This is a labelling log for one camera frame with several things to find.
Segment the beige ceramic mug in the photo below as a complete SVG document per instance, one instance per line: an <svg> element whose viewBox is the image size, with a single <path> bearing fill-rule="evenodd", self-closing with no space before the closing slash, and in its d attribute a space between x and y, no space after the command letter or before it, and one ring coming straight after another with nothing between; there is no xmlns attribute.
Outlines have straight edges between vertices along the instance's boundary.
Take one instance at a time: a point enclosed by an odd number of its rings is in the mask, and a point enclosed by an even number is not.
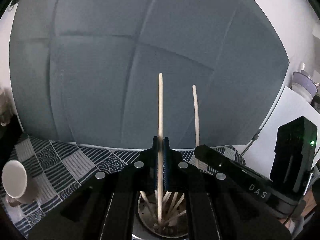
<svg viewBox="0 0 320 240"><path fill-rule="evenodd" d="M31 204L36 199L37 188L19 161L8 161L3 167L1 179L5 200L11 207Z"/></svg>

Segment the wooden chopstick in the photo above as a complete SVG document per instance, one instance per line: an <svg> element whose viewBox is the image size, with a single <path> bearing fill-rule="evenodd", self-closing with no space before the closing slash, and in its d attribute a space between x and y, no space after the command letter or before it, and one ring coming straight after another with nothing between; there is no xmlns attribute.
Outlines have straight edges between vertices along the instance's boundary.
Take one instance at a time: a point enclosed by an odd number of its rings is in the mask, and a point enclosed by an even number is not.
<svg viewBox="0 0 320 240"><path fill-rule="evenodd" d="M192 86L194 100L194 118L195 118L195 147L200 145L200 122L199 122L199 106L197 100L196 85Z"/></svg>
<svg viewBox="0 0 320 240"><path fill-rule="evenodd" d="M158 77L158 168L157 168L157 218L162 223L163 210L163 74Z"/></svg>
<svg viewBox="0 0 320 240"><path fill-rule="evenodd" d="M153 228L156 229L156 228L163 227L163 226L165 226L166 224L170 223L171 221L173 221L173 220L175 220L175 219L178 219L178 217L181 217L182 215L184 215L184 214L186 214L186 213L187 213L187 211L184 210L183 212L179 213L178 215L175 215L175 216L167 219L166 221L161 222L160 224L155 224L155 225L153 226Z"/></svg>
<svg viewBox="0 0 320 240"><path fill-rule="evenodd" d="M149 200L148 200L145 192L144 192L144 191L140 191L140 195L141 195L141 197L143 198L144 202L146 203L146 205L147 205L147 207L148 207L148 210L149 210L151 216L152 216L155 220L157 220L157 216L155 215L155 212L154 212L154 210L152 209L152 206L151 206L151 204L150 204L150 202L149 202Z"/></svg>
<svg viewBox="0 0 320 240"><path fill-rule="evenodd" d="M170 196L171 196L171 192L167 191L165 193L164 197L163 197L163 205L166 205L166 203L167 203L168 199L170 198Z"/></svg>
<svg viewBox="0 0 320 240"><path fill-rule="evenodd" d="M173 207L173 210L177 210L177 208L180 206L181 202L184 200L184 194L181 195L180 199L178 200L178 202L175 204L175 206Z"/></svg>
<svg viewBox="0 0 320 240"><path fill-rule="evenodd" d="M157 203L158 202L158 191L155 190L155 202Z"/></svg>
<svg viewBox="0 0 320 240"><path fill-rule="evenodd" d="M171 215L172 215L172 213L174 211L174 207L175 207L175 204L176 204L177 197L178 197L178 192L175 192L174 195L173 195L173 198L171 200L171 203L170 203L166 218L170 218L171 217Z"/></svg>

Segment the dark cylindrical utensil holder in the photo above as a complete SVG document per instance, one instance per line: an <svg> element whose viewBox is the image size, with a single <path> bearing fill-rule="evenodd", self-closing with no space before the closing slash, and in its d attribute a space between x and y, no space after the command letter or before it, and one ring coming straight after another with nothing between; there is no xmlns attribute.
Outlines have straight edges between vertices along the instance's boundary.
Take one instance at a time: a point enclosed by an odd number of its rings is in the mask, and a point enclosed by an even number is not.
<svg viewBox="0 0 320 240"><path fill-rule="evenodd" d="M155 202L155 192L145 192L152 209L157 216L157 203ZM162 210L162 222L166 221L169 218L166 218L167 212L173 198L174 193L171 193L170 198L168 199L166 205L163 205ZM178 197L176 199L176 203L180 199L182 193L178 193ZM186 200L181 202L180 206L177 210L174 210L171 217L178 215L179 213L186 210ZM159 224L158 219L155 220L144 202L141 195L139 195L137 200L136 213L133 221L133 231L132 231L132 239L188 239L188 221L187 221L187 213L178 217L166 224L163 227L154 229L153 226L155 224Z"/></svg>

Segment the blue patterned tablecloth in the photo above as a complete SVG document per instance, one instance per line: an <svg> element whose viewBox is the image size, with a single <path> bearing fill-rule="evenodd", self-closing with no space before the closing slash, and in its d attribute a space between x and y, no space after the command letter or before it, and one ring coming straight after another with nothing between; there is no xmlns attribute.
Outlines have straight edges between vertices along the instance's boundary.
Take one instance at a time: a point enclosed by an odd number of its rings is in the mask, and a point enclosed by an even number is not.
<svg viewBox="0 0 320 240"><path fill-rule="evenodd" d="M50 210L58 206L92 174L121 171L134 162L139 151L89 147L42 140L24 135L20 141L1 152L5 161L17 160L35 182L38 193L30 204L10 207L1 188L1 206L18 232L27 238L29 231Z"/></svg>

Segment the grey fabric backdrop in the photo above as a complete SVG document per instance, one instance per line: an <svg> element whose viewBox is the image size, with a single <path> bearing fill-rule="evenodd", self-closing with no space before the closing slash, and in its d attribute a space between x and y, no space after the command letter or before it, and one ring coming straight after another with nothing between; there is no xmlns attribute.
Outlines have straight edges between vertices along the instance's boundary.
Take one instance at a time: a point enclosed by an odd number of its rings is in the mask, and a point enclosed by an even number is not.
<svg viewBox="0 0 320 240"><path fill-rule="evenodd" d="M149 148L158 77L172 148L248 143L289 59L254 0L19 0L10 77L24 130L38 138Z"/></svg>

